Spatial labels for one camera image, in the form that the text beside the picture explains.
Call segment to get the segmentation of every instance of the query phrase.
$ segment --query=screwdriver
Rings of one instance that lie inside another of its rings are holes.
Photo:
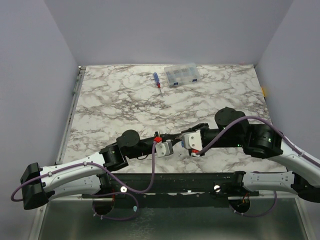
[[[160,90],[160,94],[162,96],[158,74],[156,72],[154,72],[153,77],[154,77],[155,85],[157,85],[158,89]]]

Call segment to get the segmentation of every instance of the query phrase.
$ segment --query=gray wall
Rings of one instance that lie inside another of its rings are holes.
[[[0,239],[26,240],[35,212],[10,195],[28,164],[54,163],[78,66],[43,0],[2,2],[0,33]]]
[[[272,121],[302,149],[320,158],[320,1],[295,0],[256,72],[268,89]],[[317,239],[320,205],[306,202]]]
[[[292,0],[45,0],[79,65],[256,64]]]

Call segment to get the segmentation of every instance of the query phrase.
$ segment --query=white marble surface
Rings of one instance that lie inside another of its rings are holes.
[[[168,87],[164,67],[88,66],[63,162],[99,151],[128,129],[138,131],[143,139],[155,131],[174,134],[198,123],[217,128],[214,116],[224,107],[270,119],[252,65],[201,65],[197,83],[174,88]],[[154,72],[162,84],[163,97],[155,86]],[[275,162],[245,155],[242,148],[210,149],[203,157],[190,157],[179,143],[173,150],[173,155],[156,158],[156,173],[286,170]],[[129,166],[118,172],[151,172],[151,156],[128,162]]]

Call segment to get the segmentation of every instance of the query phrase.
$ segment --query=red object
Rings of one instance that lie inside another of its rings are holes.
[[[157,142],[157,143],[161,143],[161,142],[162,142],[162,138],[159,137],[159,136],[156,136],[156,137],[154,138],[154,141]]]

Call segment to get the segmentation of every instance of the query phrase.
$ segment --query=transparent storage box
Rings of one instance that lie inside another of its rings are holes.
[[[200,79],[199,71],[194,63],[167,66],[164,72],[170,87],[196,83]]]

